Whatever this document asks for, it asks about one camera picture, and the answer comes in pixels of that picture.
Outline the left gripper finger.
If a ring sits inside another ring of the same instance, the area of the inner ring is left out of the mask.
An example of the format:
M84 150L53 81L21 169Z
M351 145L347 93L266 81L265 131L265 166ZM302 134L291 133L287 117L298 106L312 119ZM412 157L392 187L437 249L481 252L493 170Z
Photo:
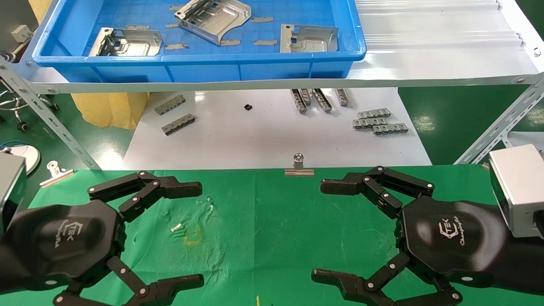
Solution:
M127 223L134 221L143 212L161 198L181 199L202 195L200 182L181 183L174 176L154 176L141 171L116 178L88 189L90 200L101 200L104 203L132 197L119 206L119 215Z
M170 306L176 295L183 290L191 290L204 286L202 274L167 278L146 285L118 256L107 262L109 271L132 290L133 296L124 303L125 306ZM83 283L73 282L53 300L55 306L106 306L106 303L89 300L80 296Z

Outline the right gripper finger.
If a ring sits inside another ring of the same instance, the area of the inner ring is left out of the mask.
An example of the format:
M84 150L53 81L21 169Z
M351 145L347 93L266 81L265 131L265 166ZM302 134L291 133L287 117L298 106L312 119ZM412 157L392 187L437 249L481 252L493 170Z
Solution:
M347 301L365 304L366 306L457 306L463 301L462 294L445 279L434 279L431 283L437 292L394 301L384 292L391 280L397 277L407 266L411 258L400 252L386 265L378 269L369 279L355 274L314 269L311 279L316 283L324 283L339 289L342 298Z
M324 179L320 191L324 194L355 196L362 194L387 217L400 217L402 202L393 196L394 190L414 199L432 196L434 184L378 165L365 173L347 173L342 179Z

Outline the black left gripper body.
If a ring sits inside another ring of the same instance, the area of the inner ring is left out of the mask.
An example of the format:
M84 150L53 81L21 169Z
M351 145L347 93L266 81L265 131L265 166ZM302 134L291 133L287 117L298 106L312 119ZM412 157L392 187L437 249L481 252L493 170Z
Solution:
M123 220L101 200L18 212L8 227L8 289L93 286L110 273L106 262L121 255L125 240Z

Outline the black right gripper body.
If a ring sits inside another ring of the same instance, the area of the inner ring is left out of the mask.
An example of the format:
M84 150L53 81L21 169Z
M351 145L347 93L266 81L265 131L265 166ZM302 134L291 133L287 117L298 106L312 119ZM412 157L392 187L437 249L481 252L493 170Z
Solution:
M471 201L414 200L403 207L402 251L426 283L492 287L509 230L499 208Z

